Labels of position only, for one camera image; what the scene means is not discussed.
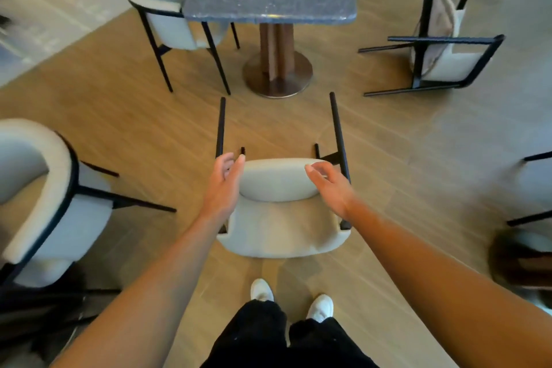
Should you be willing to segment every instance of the table pedestal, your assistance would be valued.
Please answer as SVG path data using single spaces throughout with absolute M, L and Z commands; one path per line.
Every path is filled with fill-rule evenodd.
M 280 98 L 293 96 L 306 88 L 313 66 L 294 50 L 293 24 L 261 23 L 260 53 L 244 66 L 244 80 L 256 94 Z

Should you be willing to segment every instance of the forearm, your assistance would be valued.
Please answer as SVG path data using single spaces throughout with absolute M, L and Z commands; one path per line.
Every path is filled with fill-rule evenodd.
M 219 222 L 200 216 L 59 358 L 55 368 L 161 367 Z
M 550 366 L 552 318 L 365 205 L 350 220 L 441 346 L 463 367 Z

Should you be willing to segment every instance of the person's right arm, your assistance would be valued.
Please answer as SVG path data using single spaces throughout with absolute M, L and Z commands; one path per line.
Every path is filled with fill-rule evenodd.
M 461 368 L 552 366 L 552 317 L 378 216 L 330 163 L 305 169 L 327 205 L 361 234 Z

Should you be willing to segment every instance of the black pants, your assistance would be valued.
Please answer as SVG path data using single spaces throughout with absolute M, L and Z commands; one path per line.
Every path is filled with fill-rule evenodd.
M 297 365 L 297 358 L 308 358 L 312 362 L 312 358 L 323 355 L 323 365 L 331 360 L 342 365 L 376 367 L 335 318 L 328 317 L 322 323 L 307 319 L 292 324 L 289 348 L 285 340 L 286 320 L 285 313 L 272 301 L 247 302 L 218 337 L 203 366 L 222 362 L 259 366 L 258 359 L 247 360 L 247 354 L 256 354 L 262 355 L 264 366 L 271 363 L 293 366 Z

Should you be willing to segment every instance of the round metal table base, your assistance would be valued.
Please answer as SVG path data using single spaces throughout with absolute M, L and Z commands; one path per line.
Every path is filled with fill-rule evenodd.
M 282 98 L 296 95 L 308 86 L 313 78 L 313 65 L 297 51 L 295 55 L 295 71 L 286 78 L 268 80 L 268 74 L 260 69 L 260 53 L 250 58 L 244 66 L 244 80 L 246 85 L 256 94 Z

